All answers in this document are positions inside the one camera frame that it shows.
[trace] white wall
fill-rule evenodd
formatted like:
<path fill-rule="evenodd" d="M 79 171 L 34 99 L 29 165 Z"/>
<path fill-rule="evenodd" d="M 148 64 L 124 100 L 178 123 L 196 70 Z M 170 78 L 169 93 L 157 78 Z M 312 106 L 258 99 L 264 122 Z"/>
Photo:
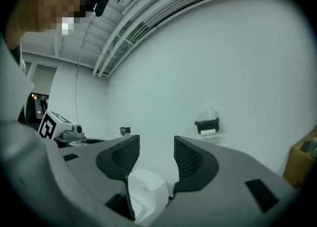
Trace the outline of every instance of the white wall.
<path fill-rule="evenodd" d="M 282 175 L 290 147 L 317 124 L 312 33 L 287 0 L 221 0 L 150 36 L 109 78 L 107 132 L 141 136 L 136 168 L 178 180 L 174 135 L 200 139 L 209 103 L 221 132 L 207 139 L 241 150 Z"/>
<path fill-rule="evenodd" d="M 75 88 L 77 65 L 52 58 L 22 54 L 25 62 L 57 68 L 50 91 L 49 109 L 77 123 Z M 92 77 L 92 70 L 79 67 L 77 81 L 78 121 L 87 137 L 107 139 L 106 78 Z"/>

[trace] person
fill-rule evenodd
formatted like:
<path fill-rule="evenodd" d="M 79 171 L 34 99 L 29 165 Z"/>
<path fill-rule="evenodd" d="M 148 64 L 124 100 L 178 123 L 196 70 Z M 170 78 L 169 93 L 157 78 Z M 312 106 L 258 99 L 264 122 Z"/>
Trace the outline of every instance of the person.
<path fill-rule="evenodd" d="M 90 5 L 86 0 L 20 0 L 9 16 L 4 41 L 13 58 L 26 73 L 20 40 L 27 32 L 45 32 L 56 29 L 65 17 L 85 17 Z M 18 119 L 25 123 L 24 111 Z"/>

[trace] cardboard box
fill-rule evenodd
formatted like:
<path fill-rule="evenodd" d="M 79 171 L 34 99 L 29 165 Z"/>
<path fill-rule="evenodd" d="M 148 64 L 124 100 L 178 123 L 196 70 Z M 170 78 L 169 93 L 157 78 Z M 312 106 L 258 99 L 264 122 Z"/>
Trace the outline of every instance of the cardboard box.
<path fill-rule="evenodd" d="M 311 141 L 315 137 L 317 137 L 317 126 L 291 148 L 283 178 L 294 188 L 304 185 L 316 162 L 316 158 L 313 157 L 314 150 L 306 151 L 304 145 L 306 141 Z"/>

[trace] paper roll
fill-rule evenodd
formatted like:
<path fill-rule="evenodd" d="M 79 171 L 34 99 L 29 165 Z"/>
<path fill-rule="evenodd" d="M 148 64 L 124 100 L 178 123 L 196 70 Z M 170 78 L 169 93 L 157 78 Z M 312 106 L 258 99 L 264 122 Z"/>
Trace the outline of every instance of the paper roll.
<path fill-rule="evenodd" d="M 202 130 L 200 131 L 200 133 L 201 133 L 201 136 L 209 136 L 209 135 L 216 134 L 216 130 L 215 129 Z"/>

